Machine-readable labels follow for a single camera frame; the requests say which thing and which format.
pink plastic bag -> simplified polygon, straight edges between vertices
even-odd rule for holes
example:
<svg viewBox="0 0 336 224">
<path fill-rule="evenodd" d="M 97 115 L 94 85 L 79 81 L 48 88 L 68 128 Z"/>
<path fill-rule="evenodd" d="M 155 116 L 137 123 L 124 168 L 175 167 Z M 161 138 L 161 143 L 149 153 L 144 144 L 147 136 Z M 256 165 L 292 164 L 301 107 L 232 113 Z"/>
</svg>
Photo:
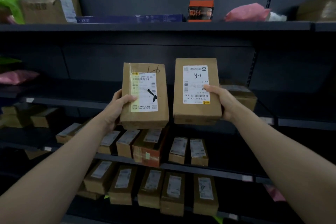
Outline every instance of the pink plastic bag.
<svg viewBox="0 0 336 224">
<path fill-rule="evenodd" d="M 31 81 L 35 79 L 39 73 L 27 70 L 15 70 L 0 74 L 0 83 L 19 85 L 23 82 Z"/>
<path fill-rule="evenodd" d="M 225 21 L 265 21 L 270 12 L 270 9 L 258 3 L 242 5 L 231 10 L 225 16 Z"/>
<path fill-rule="evenodd" d="M 275 188 L 273 185 L 264 184 L 265 189 L 269 193 L 269 195 L 272 197 L 273 201 L 286 201 L 285 197 L 280 193 L 280 191 Z"/>
</svg>

hand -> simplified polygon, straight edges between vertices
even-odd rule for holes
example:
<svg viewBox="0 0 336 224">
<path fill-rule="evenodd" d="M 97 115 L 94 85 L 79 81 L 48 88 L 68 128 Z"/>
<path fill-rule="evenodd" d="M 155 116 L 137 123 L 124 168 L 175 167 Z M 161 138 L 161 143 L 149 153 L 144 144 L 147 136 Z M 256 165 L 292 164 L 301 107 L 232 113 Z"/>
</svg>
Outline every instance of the hand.
<svg viewBox="0 0 336 224">
<path fill-rule="evenodd" d="M 223 118 L 224 120 L 232 122 L 237 109 L 236 107 L 241 105 L 241 103 L 226 89 L 207 84 L 204 85 L 204 88 L 208 92 L 213 92 L 219 95 L 220 103 L 224 107 Z"/>
<path fill-rule="evenodd" d="M 114 129 L 115 121 L 121 114 L 124 104 L 133 102 L 136 99 L 137 97 L 131 95 L 124 95 L 121 97 L 121 89 L 113 95 L 112 101 L 99 114 L 104 119 L 110 130 Z"/>
</svg>

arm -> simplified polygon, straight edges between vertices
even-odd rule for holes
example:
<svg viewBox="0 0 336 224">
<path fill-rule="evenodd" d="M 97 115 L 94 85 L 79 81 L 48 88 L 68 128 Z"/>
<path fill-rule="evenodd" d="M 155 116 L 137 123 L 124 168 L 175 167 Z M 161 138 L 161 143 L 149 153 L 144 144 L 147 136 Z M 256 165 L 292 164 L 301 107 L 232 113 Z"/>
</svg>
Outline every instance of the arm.
<svg viewBox="0 0 336 224">
<path fill-rule="evenodd" d="M 0 197 L 0 223 L 60 223 L 105 134 L 125 103 L 121 90 L 78 134 L 18 180 Z"/>
<path fill-rule="evenodd" d="M 224 119 L 232 122 L 254 155 L 305 223 L 336 222 L 336 166 L 264 123 L 226 89 L 219 95 Z"/>
</svg>

person's left arm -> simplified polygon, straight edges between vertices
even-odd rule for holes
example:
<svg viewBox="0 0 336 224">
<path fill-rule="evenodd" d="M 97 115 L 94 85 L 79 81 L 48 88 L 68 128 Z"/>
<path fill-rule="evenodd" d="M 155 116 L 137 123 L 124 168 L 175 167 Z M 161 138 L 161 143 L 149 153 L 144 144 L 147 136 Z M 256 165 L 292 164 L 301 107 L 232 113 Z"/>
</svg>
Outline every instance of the person's left arm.
<svg viewBox="0 0 336 224">
<path fill-rule="evenodd" d="M 116 92 L 111 103 L 69 142 L 18 180 L 0 197 L 0 223 L 60 223 L 106 133 L 125 103 Z"/>
</svg>

orange and black box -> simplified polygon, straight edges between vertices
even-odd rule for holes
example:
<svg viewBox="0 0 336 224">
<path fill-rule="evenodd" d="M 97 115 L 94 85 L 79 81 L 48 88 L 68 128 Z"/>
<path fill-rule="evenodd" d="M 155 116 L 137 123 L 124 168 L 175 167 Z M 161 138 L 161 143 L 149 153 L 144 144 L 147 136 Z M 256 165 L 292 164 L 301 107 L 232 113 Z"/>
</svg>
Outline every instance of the orange and black box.
<svg viewBox="0 0 336 224">
<path fill-rule="evenodd" d="M 212 21 L 213 8 L 213 0 L 190 0 L 188 22 Z"/>
</svg>

